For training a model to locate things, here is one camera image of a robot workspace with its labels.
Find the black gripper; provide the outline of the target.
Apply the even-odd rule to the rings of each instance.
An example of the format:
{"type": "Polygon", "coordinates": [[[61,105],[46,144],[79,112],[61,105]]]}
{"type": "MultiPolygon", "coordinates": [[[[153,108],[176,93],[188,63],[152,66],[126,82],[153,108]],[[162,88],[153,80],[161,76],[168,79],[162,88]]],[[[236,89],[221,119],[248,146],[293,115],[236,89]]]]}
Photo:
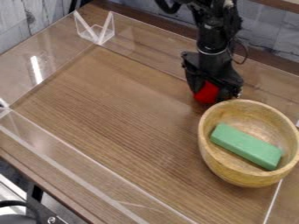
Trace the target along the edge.
{"type": "Polygon", "coordinates": [[[204,81],[210,81],[218,86],[216,102],[238,98],[244,81],[232,66],[232,58],[226,51],[217,54],[182,52],[181,67],[194,94],[201,90],[204,81]]]}

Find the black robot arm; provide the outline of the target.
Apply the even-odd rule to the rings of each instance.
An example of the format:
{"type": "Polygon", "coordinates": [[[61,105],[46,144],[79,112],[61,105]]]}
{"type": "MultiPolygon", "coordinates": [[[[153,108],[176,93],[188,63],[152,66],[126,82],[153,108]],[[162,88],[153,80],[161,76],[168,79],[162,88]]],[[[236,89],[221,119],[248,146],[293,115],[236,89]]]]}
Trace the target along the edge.
{"type": "Polygon", "coordinates": [[[237,0],[154,0],[158,8],[174,14],[182,5],[197,27],[196,52],[181,53],[181,67],[197,102],[213,104],[238,98],[242,78],[232,66],[233,39],[241,28],[237,0]]]}

